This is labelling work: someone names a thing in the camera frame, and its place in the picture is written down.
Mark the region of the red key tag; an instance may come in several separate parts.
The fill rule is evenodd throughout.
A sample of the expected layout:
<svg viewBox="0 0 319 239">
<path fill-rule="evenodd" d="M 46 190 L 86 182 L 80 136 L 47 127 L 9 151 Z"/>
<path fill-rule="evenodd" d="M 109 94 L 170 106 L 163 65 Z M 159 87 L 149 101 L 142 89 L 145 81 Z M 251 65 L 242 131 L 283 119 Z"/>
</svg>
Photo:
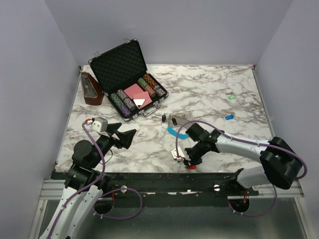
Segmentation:
<svg viewBox="0 0 319 239">
<path fill-rule="evenodd" d="M 196 169 L 196 166 L 195 165 L 187 166 L 186 169 L 187 170 L 194 170 L 194 169 Z"/>
</svg>

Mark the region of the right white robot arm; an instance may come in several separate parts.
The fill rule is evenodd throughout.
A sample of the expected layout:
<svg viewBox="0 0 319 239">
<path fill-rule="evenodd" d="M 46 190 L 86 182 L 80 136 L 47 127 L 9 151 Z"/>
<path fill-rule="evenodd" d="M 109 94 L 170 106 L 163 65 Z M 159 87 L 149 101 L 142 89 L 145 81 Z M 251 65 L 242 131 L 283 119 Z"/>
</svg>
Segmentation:
<svg viewBox="0 0 319 239">
<path fill-rule="evenodd" d="M 196 143 L 193 147 L 178 152 L 179 159 L 186 167 L 201 164 L 202 157 L 208 152 L 235 154 L 260 164 L 236 171 L 229 183 L 229 189 L 235 195 L 264 184 L 288 190 L 302 168 L 301 160 L 280 137 L 273 137 L 271 140 L 235 138 L 222 130 L 208 132 L 197 123 L 192 124 L 186 134 Z"/>
</svg>

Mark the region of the red playing card deck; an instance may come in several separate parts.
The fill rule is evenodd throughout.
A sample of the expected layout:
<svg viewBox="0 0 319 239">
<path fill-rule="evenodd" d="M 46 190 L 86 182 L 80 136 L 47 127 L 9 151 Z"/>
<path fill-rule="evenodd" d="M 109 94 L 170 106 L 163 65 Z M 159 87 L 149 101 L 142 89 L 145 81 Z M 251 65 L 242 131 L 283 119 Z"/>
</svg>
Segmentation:
<svg viewBox="0 0 319 239">
<path fill-rule="evenodd" d="M 152 103 L 152 100 L 149 96 L 149 93 L 147 91 L 144 91 L 138 84 L 131 85 L 130 87 L 124 89 L 124 92 L 131 100 L 145 99 L 145 102 L 144 102 L 142 108 L 144 108 L 145 106 Z"/>
</svg>

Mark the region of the blue key tag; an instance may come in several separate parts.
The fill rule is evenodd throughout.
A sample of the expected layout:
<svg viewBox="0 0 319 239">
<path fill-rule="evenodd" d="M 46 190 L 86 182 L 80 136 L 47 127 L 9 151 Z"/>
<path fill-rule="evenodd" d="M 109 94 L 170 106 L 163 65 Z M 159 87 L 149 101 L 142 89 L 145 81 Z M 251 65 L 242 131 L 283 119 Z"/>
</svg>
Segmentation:
<svg viewBox="0 0 319 239">
<path fill-rule="evenodd" d="M 232 120 L 234 118 L 235 118 L 235 113 L 230 113 L 225 117 L 226 120 Z"/>
</svg>

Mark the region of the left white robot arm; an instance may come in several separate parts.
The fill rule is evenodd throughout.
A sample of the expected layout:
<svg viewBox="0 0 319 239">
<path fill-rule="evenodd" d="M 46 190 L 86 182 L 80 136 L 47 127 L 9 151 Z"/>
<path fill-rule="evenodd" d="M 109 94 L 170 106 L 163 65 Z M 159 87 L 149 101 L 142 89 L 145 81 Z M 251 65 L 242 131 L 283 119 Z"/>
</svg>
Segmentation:
<svg viewBox="0 0 319 239">
<path fill-rule="evenodd" d="M 105 118 L 87 119 L 82 128 L 88 140 L 73 148 L 73 164 L 67 173 L 62 196 L 42 239 L 74 239 L 95 203 L 113 194 L 111 177 L 96 171 L 98 164 L 106 168 L 105 155 L 114 146 L 129 149 L 136 129 L 120 132 L 121 123 L 108 123 Z"/>
</svg>

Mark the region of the blue silver carabiner keyring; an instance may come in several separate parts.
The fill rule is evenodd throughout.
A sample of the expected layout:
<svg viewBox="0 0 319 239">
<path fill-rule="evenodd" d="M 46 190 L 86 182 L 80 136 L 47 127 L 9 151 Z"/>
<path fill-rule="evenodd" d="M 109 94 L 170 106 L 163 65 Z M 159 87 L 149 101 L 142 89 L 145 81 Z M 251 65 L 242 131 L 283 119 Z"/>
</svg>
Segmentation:
<svg viewBox="0 0 319 239">
<path fill-rule="evenodd" d="M 169 114 L 166 118 L 167 122 L 167 131 L 169 134 L 176 136 L 177 131 L 179 128 L 186 122 L 189 122 L 190 118 L 182 113 L 176 113 L 176 114 Z M 180 131 L 178 138 L 179 139 L 187 139 L 188 135 L 186 134 L 186 131 L 189 129 L 191 124 L 187 124 L 183 127 L 183 129 Z"/>
</svg>

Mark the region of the white dealer button card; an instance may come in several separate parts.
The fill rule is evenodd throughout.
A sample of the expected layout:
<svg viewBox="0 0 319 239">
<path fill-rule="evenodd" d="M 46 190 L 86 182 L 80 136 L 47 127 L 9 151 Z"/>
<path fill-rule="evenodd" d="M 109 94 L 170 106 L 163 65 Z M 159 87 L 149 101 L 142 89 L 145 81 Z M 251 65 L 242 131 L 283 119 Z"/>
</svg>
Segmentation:
<svg viewBox="0 0 319 239">
<path fill-rule="evenodd" d="M 137 106 L 138 109 L 141 109 L 145 99 L 133 99 L 134 104 Z"/>
</svg>

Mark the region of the black mounting rail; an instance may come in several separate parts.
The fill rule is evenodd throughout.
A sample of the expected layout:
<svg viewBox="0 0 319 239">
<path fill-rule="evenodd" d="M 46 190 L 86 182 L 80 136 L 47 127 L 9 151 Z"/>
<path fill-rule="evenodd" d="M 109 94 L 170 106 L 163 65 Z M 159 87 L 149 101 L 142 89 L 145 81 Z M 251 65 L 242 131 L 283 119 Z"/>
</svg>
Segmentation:
<svg viewBox="0 0 319 239">
<path fill-rule="evenodd" d="M 230 198 L 257 196 L 235 182 L 234 173 L 109 173 L 106 189 L 115 207 L 227 207 Z"/>
</svg>

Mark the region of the black poker chip case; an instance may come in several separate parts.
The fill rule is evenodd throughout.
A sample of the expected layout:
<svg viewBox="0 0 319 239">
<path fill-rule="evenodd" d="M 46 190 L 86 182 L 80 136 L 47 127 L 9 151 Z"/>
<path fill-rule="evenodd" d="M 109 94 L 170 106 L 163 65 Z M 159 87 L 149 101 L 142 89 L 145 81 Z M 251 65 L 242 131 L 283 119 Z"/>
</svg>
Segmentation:
<svg viewBox="0 0 319 239">
<path fill-rule="evenodd" d="M 137 39 L 129 40 L 88 61 L 102 91 L 111 105 L 125 121 L 135 119 L 139 115 L 147 117 L 160 108 L 160 103 L 168 97 L 165 87 L 148 72 L 148 68 Z M 136 84 L 145 91 L 141 82 L 151 87 L 151 102 L 140 109 L 127 106 L 117 92 L 126 91 Z"/>
</svg>

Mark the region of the brown wooden metronome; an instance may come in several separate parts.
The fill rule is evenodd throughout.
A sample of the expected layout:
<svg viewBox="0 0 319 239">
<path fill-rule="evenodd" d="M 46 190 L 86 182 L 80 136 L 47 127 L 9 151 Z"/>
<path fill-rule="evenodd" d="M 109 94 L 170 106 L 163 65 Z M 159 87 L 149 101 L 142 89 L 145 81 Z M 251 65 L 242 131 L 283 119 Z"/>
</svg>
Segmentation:
<svg viewBox="0 0 319 239">
<path fill-rule="evenodd" d="M 102 92 L 99 83 L 91 74 L 86 72 L 82 72 L 80 78 L 85 104 L 100 106 L 103 101 L 104 93 Z"/>
</svg>

